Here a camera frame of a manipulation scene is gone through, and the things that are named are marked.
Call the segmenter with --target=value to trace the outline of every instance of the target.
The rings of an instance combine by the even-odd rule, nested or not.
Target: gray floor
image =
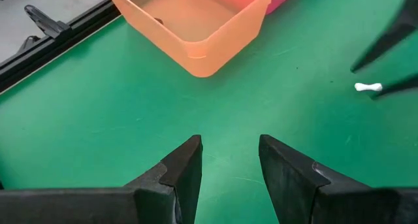
[[[0,62],[15,54],[26,37],[43,37],[24,12],[34,5],[54,20],[68,22],[102,0],[4,0],[0,1]]]

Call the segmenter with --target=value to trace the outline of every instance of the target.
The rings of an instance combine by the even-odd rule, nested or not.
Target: small white object
[[[362,84],[362,83],[356,83],[354,85],[354,88],[357,91],[365,91],[365,90],[371,90],[371,91],[381,91],[383,89],[382,85],[380,83],[376,84]]]

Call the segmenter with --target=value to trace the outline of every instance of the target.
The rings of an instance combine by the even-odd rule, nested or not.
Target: green table surface
[[[418,95],[354,89],[413,73],[418,36],[349,70],[401,2],[289,0],[210,78],[118,18],[0,96],[1,180],[120,186],[201,134],[196,223],[277,223],[258,157],[270,134],[368,185],[418,185]]]

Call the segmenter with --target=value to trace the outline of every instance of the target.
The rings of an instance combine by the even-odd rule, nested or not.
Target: orange plastic bin
[[[113,0],[127,22],[194,76],[208,77],[259,33],[271,0]]]

